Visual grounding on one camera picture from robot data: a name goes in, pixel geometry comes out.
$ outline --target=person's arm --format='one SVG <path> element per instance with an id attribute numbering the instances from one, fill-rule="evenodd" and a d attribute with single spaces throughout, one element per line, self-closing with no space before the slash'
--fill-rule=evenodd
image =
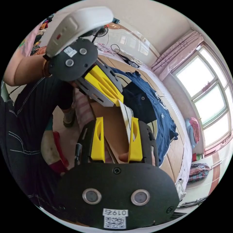
<path id="1" fill-rule="evenodd" d="M 22 86 L 42 77 L 49 76 L 48 62 L 45 64 L 43 55 L 25 57 L 24 46 L 19 47 L 13 54 L 3 80 L 9 86 Z"/>

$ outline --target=white controller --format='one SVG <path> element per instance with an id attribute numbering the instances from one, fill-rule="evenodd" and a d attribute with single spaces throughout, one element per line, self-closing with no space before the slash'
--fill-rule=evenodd
<path id="1" fill-rule="evenodd" d="M 46 55 L 52 58 L 80 36 L 113 20 L 113 13 L 107 7 L 89 7 L 73 11 L 66 16 L 51 36 Z"/>

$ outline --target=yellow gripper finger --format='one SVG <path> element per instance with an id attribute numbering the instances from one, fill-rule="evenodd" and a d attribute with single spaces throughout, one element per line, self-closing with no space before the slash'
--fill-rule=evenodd
<path id="1" fill-rule="evenodd" d="M 91 159 L 93 161 L 103 161 L 105 163 L 103 117 L 96 118 Z"/>
<path id="2" fill-rule="evenodd" d="M 142 159 L 143 156 L 138 118 L 132 117 L 128 163 L 140 162 Z"/>

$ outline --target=window frame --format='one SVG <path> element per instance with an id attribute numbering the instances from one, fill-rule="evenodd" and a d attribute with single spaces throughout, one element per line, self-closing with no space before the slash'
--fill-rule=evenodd
<path id="1" fill-rule="evenodd" d="M 209 62 L 202 56 L 202 54 L 200 53 L 200 50 L 201 49 L 205 49 L 209 54 L 210 56 L 214 59 L 214 61 L 217 63 L 218 67 L 220 68 L 223 76 L 225 77 L 226 79 L 226 86 L 223 87 L 220 79 L 218 78 L 218 75 L 216 74 L 216 72 L 214 71 L 214 69 L 211 67 L 211 65 L 209 64 Z M 196 93 L 193 97 L 190 96 L 190 94 L 188 93 L 188 91 L 186 90 L 185 86 L 182 84 L 182 82 L 179 80 L 179 78 L 177 77 L 177 74 L 185 67 L 187 66 L 193 59 L 195 59 L 196 57 L 199 57 L 202 62 L 204 63 L 204 65 L 208 68 L 208 70 L 214 75 L 214 78 L 213 80 L 210 82 L 210 88 L 208 90 L 206 90 L 205 92 L 203 92 L 202 90 L 200 90 L 198 93 Z M 229 110 L 229 103 L 228 103 L 228 100 L 227 100 L 227 96 L 226 96 L 226 93 L 225 93 L 225 90 L 230 86 L 229 85 L 229 80 L 228 80 L 228 76 L 225 72 L 225 67 L 223 66 L 223 64 L 221 64 L 219 62 L 219 60 L 216 58 L 216 54 L 214 54 L 214 52 L 212 52 L 210 50 L 210 47 L 205 44 L 205 43 L 202 43 L 200 44 L 197 49 L 192 53 L 192 55 L 187 58 L 184 62 L 182 62 L 178 67 L 176 67 L 172 72 L 171 72 L 171 75 L 174 77 L 174 79 L 178 82 L 178 84 L 181 86 L 181 88 L 183 89 L 183 91 L 185 92 L 185 94 L 187 95 L 190 103 L 192 104 L 193 106 L 193 109 L 196 113 L 196 116 L 198 117 L 198 120 L 199 120 L 199 123 L 200 123 L 200 126 L 201 126 L 201 133 L 202 133 L 202 137 L 203 137 L 203 144 L 204 144 L 204 149 L 205 151 L 206 150 L 209 150 L 211 148 L 213 148 L 214 146 L 216 146 L 216 144 L 220 143 L 221 141 L 223 141 L 225 138 L 227 138 L 228 136 L 231 135 L 232 133 L 232 124 L 233 122 L 231 122 L 231 113 L 230 113 L 230 110 Z M 205 95 L 207 95 L 211 90 L 213 90 L 213 88 L 215 88 L 217 85 L 219 85 L 219 88 L 220 88 L 220 91 L 221 91 L 221 94 L 222 94 L 222 97 L 226 103 L 226 107 L 217 115 L 215 116 L 214 118 L 212 118 L 209 122 L 206 122 L 205 124 L 202 124 L 201 122 L 201 118 L 200 118 L 200 115 L 199 115 L 199 112 L 195 106 L 195 102 L 197 102 L 199 99 L 201 99 L 202 97 L 204 97 Z M 227 114 L 228 116 L 228 132 L 225 133 L 221 138 L 219 138 L 218 140 L 216 140 L 215 142 L 211 143 L 210 145 L 205 145 L 205 136 L 204 136 L 204 130 L 207 129 L 208 127 L 212 126 L 213 124 L 215 124 L 217 121 L 219 121 L 222 117 L 225 116 L 225 114 Z"/>

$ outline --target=screw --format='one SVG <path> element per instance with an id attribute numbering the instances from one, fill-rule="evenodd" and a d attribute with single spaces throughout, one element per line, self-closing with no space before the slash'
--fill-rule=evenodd
<path id="1" fill-rule="evenodd" d="M 167 209 L 167 214 L 170 214 L 171 212 L 173 211 L 173 207 L 171 206 L 171 207 L 169 207 L 168 209 Z"/>
<path id="2" fill-rule="evenodd" d="M 115 167 L 115 168 L 112 170 L 112 172 L 113 172 L 115 175 L 118 175 L 118 174 L 121 173 L 121 169 L 118 168 L 118 167 Z"/>

